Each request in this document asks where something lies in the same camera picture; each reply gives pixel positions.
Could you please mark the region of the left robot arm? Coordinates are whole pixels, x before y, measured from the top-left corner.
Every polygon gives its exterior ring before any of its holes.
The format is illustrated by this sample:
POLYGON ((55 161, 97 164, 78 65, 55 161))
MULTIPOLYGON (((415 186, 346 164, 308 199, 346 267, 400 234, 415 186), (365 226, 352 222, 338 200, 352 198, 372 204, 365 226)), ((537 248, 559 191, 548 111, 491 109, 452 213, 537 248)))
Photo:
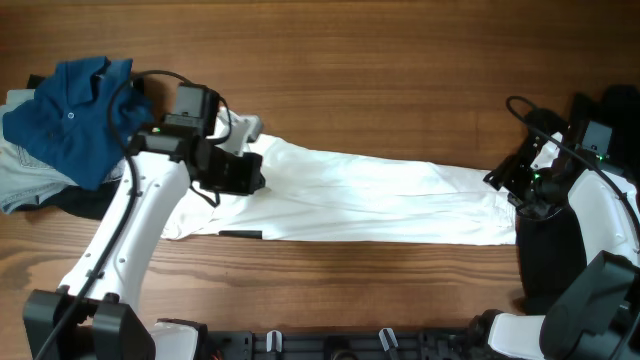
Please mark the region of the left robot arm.
POLYGON ((251 195, 265 184, 263 129, 217 92, 183 82, 172 112, 142 125, 125 149, 116 194, 83 256, 55 291, 33 291, 23 321, 36 359, 212 359, 206 325, 137 315, 141 285, 165 224, 195 185, 199 196, 251 195))

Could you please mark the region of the white t-shirt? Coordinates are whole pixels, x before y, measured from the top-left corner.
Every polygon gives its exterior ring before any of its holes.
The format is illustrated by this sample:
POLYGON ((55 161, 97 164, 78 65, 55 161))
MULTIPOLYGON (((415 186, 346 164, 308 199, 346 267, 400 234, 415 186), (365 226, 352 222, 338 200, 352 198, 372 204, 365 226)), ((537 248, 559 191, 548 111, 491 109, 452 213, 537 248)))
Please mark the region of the white t-shirt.
POLYGON ((194 187, 162 236, 249 231, 264 240, 512 245, 516 215, 483 170, 307 149, 261 134, 244 145, 262 156, 264 188, 249 196, 194 187))

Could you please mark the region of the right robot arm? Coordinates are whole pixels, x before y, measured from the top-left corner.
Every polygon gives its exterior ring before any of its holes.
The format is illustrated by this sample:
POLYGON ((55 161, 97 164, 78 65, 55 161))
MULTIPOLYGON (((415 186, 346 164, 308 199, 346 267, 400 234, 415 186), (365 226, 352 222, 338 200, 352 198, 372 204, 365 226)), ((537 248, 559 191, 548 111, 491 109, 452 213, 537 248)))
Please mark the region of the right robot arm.
POLYGON ((521 120, 525 141, 484 180, 516 210, 523 312, 495 315, 488 346, 510 359, 636 359, 637 191, 609 161, 613 131, 547 109, 521 120))

